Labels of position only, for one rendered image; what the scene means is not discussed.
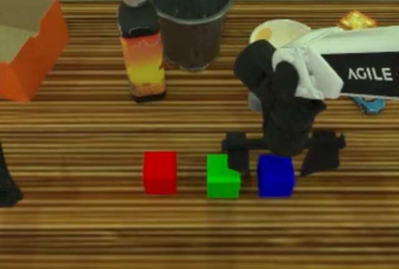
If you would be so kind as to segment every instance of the tabletop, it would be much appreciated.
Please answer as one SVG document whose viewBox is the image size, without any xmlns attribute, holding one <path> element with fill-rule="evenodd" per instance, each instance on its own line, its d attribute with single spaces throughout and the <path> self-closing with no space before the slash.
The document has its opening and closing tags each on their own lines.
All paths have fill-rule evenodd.
<svg viewBox="0 0 399 269">
<path fill-rule="evenodd" d="M 117 2 L 63 2 L 70 43 L 34 100 L 0 102 L 0 136 L 25 198 L 0 210 L 3 268 L 394 268 L 399 263 L 399 103 L 363 115 L 327 101 L 315 128 L 343 132 L 331 172 L 298 177 L 290 199 L 206 198 L 206 155 L 227 131 L 259 135 L 232 65 L 253 28 L 289 18 L 334 26 L 352 9 L 397 24 L 395 2 L 237 2 L 221 55 L 200 74 L 167 65 L 165 100 L 128 92 Z M 178 193 L 143 193 L 146 150 L 178 154 Z M 251 153 L 251 168 L 260 152 Z M 304 157 L 294 157 L 296 170 Z"/>
</svg>

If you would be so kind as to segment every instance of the gray cup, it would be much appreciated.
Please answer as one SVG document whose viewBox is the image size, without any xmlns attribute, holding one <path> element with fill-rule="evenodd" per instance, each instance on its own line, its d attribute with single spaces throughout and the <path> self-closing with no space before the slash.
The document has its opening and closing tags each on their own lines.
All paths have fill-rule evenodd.
<svg viewBox="0 0 399 269">
<path fill-rule="evenodd" d="M 164 57 L 198 72 L 219 55 L 226 13 L 234 0 L 151 0 L 160 18 Z"/>
</svg>

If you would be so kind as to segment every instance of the black label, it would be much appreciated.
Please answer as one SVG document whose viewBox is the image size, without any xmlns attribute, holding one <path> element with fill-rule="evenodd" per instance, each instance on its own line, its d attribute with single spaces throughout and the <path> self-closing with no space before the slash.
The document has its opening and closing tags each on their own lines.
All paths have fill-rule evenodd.
<svg viewBox="0 0 399 269">
<path fill-rule="evenodd" d="M 322 56 L 344 82 L 343 94 L 399 97 L 399 52 Z"/>
</svg>

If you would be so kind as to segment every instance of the blue object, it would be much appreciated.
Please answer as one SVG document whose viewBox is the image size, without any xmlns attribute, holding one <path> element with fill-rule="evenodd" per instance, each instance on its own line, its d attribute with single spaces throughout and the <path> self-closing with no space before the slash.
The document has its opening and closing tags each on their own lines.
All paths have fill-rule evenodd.
<svg viewBox="0 0 399 269">
<path fill-rule="evenodd" d="M 260 155 L 257 162 L 257 187 L 260 197 L 290 197 L 295 187 L 292 158 Z"/>
<path fill-rule="evenodd" d="M 352 99 L 360 110 L 368 115 L 378 115 L 385 108 L 385 99 L 366 99 L 364 97 L 353 97 Z"/>
</svg>

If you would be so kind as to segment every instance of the orange box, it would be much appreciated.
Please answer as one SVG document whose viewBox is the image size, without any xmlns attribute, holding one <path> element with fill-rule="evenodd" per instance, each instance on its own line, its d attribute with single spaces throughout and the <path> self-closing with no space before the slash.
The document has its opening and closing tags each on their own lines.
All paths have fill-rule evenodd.
<svg viewBox="0 0 399 269">
<path fill-rule="evenodd" d="M 0 0 L 0 98 L 29 102 L 68 41 L 58 0 Z"/>
</svg>

